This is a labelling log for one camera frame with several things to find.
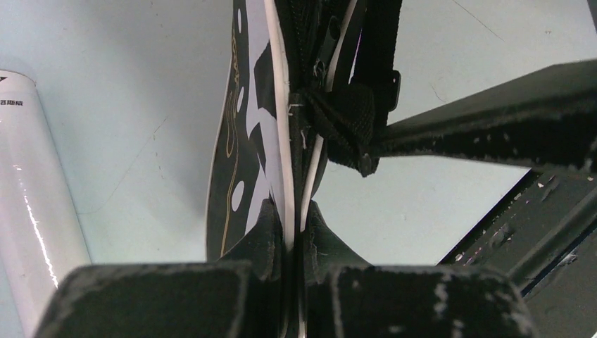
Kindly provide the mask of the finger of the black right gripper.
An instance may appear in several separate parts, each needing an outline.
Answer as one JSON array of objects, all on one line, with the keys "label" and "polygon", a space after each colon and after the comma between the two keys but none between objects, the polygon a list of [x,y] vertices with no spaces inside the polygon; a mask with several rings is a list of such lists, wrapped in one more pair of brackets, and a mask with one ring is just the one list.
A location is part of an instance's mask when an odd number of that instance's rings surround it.
[{"label": "finger of the black right gripper", "polygon": [[357,151],[379,158],[443,156],[532,168],[596,172],[596,61],[562,63],[392,123]]}]

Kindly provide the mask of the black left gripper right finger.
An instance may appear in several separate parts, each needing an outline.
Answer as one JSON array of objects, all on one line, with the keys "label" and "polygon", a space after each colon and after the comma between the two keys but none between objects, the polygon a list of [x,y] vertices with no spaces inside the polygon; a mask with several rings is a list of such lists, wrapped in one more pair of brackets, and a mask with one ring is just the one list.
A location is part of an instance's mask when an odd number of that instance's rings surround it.
[{"label": "black left gripper right finger", "polygon": [[512,282],[487,268],[372,265],[311,201],[303,238],[308,337],[537,337]]}]

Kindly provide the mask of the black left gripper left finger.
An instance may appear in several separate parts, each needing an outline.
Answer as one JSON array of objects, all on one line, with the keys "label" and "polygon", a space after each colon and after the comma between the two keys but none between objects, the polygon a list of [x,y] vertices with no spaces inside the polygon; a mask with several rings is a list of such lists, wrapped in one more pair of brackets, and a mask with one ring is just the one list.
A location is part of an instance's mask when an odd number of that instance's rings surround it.
[{"label": "black left gripper left finger", "polygon": [[51,297],[36,337],[278,337],[282,227],[273,202],[211,263],[88,265]]}]

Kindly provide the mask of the white shuttlecock tube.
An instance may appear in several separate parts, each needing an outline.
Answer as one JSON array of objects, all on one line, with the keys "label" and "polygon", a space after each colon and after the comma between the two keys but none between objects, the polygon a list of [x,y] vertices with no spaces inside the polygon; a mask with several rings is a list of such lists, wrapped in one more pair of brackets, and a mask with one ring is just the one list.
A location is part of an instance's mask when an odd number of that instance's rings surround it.
[{"label": "white shuttlecock tube", "polygon": [[91,259],[36,84],[1,71],[1,263],[32,337],[71,270]]}]

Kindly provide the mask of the black racket bag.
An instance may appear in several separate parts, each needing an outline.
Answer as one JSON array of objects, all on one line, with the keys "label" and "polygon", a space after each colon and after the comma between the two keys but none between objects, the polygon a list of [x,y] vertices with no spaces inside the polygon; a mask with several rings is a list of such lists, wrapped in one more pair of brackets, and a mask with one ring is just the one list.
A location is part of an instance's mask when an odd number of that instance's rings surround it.
[{"label": "black racket bag", "polygon": [[206,205],[216,261],[273,210],[292,255],[327,161],[373,174],[397,107],[400,1],[234,1]]}]

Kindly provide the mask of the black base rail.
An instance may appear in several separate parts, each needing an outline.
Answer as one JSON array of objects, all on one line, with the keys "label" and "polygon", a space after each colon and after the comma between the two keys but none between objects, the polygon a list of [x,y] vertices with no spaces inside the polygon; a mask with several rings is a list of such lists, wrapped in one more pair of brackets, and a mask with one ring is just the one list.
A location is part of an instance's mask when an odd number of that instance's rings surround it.
[{"label": "black base rail", "polygon": [[441,263],[507,275],[542,337],[595,337],[596,175],[529,171]]}]

